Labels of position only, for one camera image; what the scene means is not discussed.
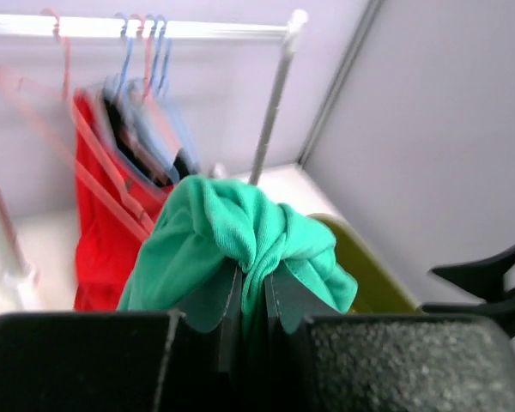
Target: olive green container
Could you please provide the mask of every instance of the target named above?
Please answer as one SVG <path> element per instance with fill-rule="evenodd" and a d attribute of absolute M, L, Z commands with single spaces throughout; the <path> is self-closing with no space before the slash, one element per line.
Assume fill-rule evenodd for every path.
<path fill-rule="evenodd" d="M 359 284 L 351 312 L 415 313 L 416 303 L 379 264 L 364 242 L 345 222 L 331 215 L 309 217 L 321 221 L 336 236 L 337 262 Z"/>

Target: green garment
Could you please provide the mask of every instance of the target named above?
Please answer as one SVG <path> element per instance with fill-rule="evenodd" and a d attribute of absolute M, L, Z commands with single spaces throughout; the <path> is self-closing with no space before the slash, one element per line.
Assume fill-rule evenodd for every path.
<path fill-rule="evenodd" d="M 255 326 L 263 280 L 281 260 L 322 301 L 345 313 L 357 283 L 336 263 L 335 245 L 325 225 L 271 202 L 255 186 L 190 176 L 170 194 L 143 243 L 118 309 L 169 309 L 201 287 L 227 257 L 247 274 L 241 302 L 244 337 Z"/>

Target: gray wall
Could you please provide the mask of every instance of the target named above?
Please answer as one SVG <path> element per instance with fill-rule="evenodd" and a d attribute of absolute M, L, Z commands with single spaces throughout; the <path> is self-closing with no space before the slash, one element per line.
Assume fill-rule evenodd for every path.
<path fill-rule="evenodd" d="M 44 7 L 62 15 L 113 16 L 121 11 L 162 13 L 180 21 L 230 21 L 286 24 L 293 9 L 310 15 L 294 60 L 274 130 L 268 166 L 295 161 L 313 116 L 367 0 L 0 0 L 0 13 L 38 14 Z M 135 51 L 130 73 L 142 75 L 142 47 Z M 264 109 L 279 57 L 277 45 L 176 45 L 170 78 L 172 95 L 185 113 L 203 166 L 222 161 L 229 172 L 250 170 Z M 73 46 L 72 82 L 86 86 L 118 73 L 124 59 L 115 45 Z M 11 64 L 37 79 L 60 87 L 63 52 L 52 39 L 0 40 L 0 64 Z M 72 147 L 74 128 L 63 106 L 34 101 L 44 118 Z M 14 215 L 31 215 L 74 204 L 72 172 L 41 137 L 0 98 L 0 185 Z"/>
<path fill-rule="evenodd" d="M 515 243 L 515 1 L 385 2 L 305 169 L 419 300 L 471 300 L 426 272 Z"/>

